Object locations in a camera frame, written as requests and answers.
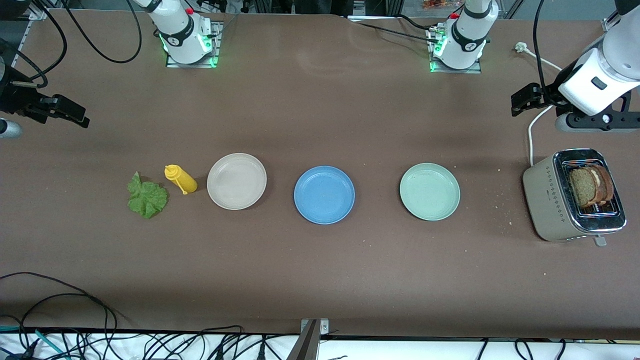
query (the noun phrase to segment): yellow mustard bottle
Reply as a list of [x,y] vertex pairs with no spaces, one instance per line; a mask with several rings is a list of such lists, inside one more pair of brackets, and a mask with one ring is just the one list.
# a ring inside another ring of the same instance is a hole
[[183,195],[192,193],[198,188],[198,183],[178,165],[167,165],[164,167],[164,176],[167,180],[176,184]]

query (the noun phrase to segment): green lettuce leaf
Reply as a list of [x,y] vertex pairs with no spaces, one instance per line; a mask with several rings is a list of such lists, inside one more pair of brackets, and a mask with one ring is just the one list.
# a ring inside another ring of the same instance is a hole
[[141,182],[137,171],[127,184],[127,189],[131,194],[129,209],[142,215],[143,218],[154,216],[166,205],[166,189],[150,181]]

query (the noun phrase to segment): green plate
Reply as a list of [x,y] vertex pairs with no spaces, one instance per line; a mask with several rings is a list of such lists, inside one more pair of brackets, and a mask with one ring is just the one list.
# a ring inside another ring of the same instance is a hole
[[456,211],[460,203],[460,186],[446,168],[423,163],[404,173],[400,181],[400,198],[416,217],[437,221]]

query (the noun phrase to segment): white plug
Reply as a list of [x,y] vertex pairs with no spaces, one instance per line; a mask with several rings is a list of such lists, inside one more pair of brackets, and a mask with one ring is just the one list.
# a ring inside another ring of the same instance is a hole
[[525,42],[518,42],[516,43],[516,46],[513,47],[513,49],[516,51],[516,53],[521,53],[521,52],[529,52],[529,49],[527,49],[527,43]]

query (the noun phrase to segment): brown table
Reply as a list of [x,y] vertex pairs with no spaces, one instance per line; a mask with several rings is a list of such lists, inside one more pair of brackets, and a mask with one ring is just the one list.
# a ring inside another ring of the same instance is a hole
[[[430,73],[419,41],[331,15],[240,15],[215,70],[164,68],[141,15],[142,52],[116,65],[54,14],[69,50],[44,92],[86,106],[91,126],[8,117],[24,136],[0,143],[0,273],[71,282],[135,329],[291,332],[300,318],[324,317],[338,334],[640,336],[640,132],[561,133],[551,113],[536,124],[537,160],[572,147],[605,155],[629,219],[602,249],[537,237],[520,182],[537,111],[512,118],[509,101],[537,81],[534,59],[511,50],[532,44],[530,22],[496,22],[483,73],[464,76]],[[77,16],[105,53],[135,50],[130,13]],[[396,20],[379,24],[419,35]],[[541,51],[564,65],[599,34],[597,22],[542,22]],[[24,52],[45,66],[59,50],[52,24],[34,24]],[[269,175],[244,211],[217,207],[205,189],[213,163],[232,152],[255,155]],[[421,162],[460,183],[447,220],[421,221],[399,199],[403,172]],[[181,195],[163,177],[170,163],[200,189]],[[323,164],[349,174],[357,194],[331,226],[307,222],[292,202],[300,174]],[[151,220],[127,208],[135,171],[170,194]],[[0,307],[21,314],[57,291],[40,279],[3,281]],[[100,327],[102,315],[61,299],[27,325]]]

